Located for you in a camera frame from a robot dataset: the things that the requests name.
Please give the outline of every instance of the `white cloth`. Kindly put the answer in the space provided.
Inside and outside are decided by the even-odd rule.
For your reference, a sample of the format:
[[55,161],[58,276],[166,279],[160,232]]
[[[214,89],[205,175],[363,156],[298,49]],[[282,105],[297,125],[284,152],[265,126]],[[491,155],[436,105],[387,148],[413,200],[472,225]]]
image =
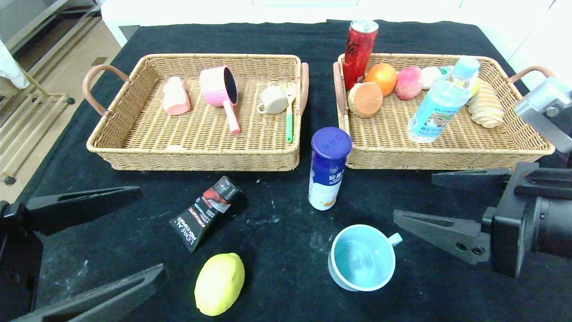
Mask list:
[[20,89],[30,85],[30,81],[2,41],[0,41],[0,76],[8,78],[14,86]]

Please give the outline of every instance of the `toy orange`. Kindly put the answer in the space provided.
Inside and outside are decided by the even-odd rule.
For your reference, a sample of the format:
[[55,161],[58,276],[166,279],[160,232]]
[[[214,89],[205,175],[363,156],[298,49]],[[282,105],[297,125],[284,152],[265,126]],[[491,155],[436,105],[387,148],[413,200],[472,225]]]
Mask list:
[[390,64],[386,64],[385,62],[381,62],[375,66],[373,66],[367,75],[364,82],[372,81],[382,89],[383,97],[391,94],[393,88],[395,87],[395,83],[397,82],[397,73],[395,72],[395,68]]

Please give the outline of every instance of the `basket handle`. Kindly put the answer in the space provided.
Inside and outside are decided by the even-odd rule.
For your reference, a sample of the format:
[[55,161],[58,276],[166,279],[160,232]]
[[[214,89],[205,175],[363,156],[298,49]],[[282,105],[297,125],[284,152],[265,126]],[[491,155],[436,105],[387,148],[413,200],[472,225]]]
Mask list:
[[300,89],[300,115],[304,114],[308,102],[308,87],[310,86],[310,68],[307,62],[302,63],[302,88]]
[[99,113],[101,116],[111,116],[112,112],[105,109],[101,104],[93,98],[91,87],[93,78],[102,70],[111,70],[114,72],[119,78],[126,82],[131,82],[131,79],[124,74],[119,69],[111,66],[111,65],[97,65],[94,68],[91,68],[88,73],[84,77],[84,82],[82,84],[82,91],[84,92],[85,99],[92,105],[92,107]]
[[345,87],[341,79],[341,66],[339,62],[333,63],[333,87],[336,91],[337,107],[340,109],[342,115],[346,115],[347,103],[345,101]]
[[517,73],[517,74],[515,74],[514,76],[507,78],[507,81],[510,82],[510,83],[514,83],[514,82],[518,81],[519,79],[521,79],[522,76],[524,76],[524,75],[526,75],[526,74],[528,74],[528,73],[530,73],[530,72],[532,72],[532,71],[534,71],[534,70],[537,70],[537,71],[543,73],[544,76],[546,76],[547,78],[548,78],[548,77],[554,77],[554,73],[551,72],[551,71],[550,71],[548,68],[546,68],[546,67],[543,67],[543,66],[531,66],[531,67],[525,68],[525,69],[524,69],[523,71],[521,71],[520,73]]

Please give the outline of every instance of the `table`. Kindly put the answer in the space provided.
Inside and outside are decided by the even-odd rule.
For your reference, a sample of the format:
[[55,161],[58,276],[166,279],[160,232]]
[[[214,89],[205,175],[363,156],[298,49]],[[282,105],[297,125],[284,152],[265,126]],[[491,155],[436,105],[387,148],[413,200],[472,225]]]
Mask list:
[[[514,73],[483,33],[452,22],[379,21],[376,52],[489,56]],[[344,48],[348,22],[314,25],[177,25],[140,28],[112,65],[129,73],[151,53],[295,54],[310,65],[300,165],[280,173],[115,171],[85,148],[99,115],[80,105],[20,200],[33,196],[140,186],[144,197],[115,213],[71,227],[45,244],[38,307],[68,298],[158,263],[169,280],[126,321],[212,321],[196,309],[194,282],[203,263],[236,252],[246,280],[221,321],[562,321],[572,316],[572,261],[528,254],[518,279],[471,266],[401,230],[393,209],[480,220],[499,196],[432,186],[430,171],[346,170],[336,205],[308,203],[311,135],[337,126],[332,63]],[[121,86],[105,73],[92,92],[107,106]],[[521,92],[526,88],[517,84]],[[190,254],[168,220],[223,174],[245,192],[247,207],[231,208]],[[393,279],[376,292],[347,292],[330,278],[333,237],[353,223],[399,232]]]

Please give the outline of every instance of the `blue and white container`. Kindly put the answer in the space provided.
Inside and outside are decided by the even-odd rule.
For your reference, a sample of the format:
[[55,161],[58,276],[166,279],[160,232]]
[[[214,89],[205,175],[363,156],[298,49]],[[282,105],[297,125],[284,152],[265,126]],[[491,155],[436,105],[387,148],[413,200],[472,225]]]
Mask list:
[[414,142],[431,143],[453,116],[471,98],[470,80],[479,70],[479,61],[463,56],[451,73],[438,78],[409,121],[407,132]]
[[325,127],[314,133],[312,150],[308,200],[312,207],[327,210],[336,202],[352,140],[337,127]]

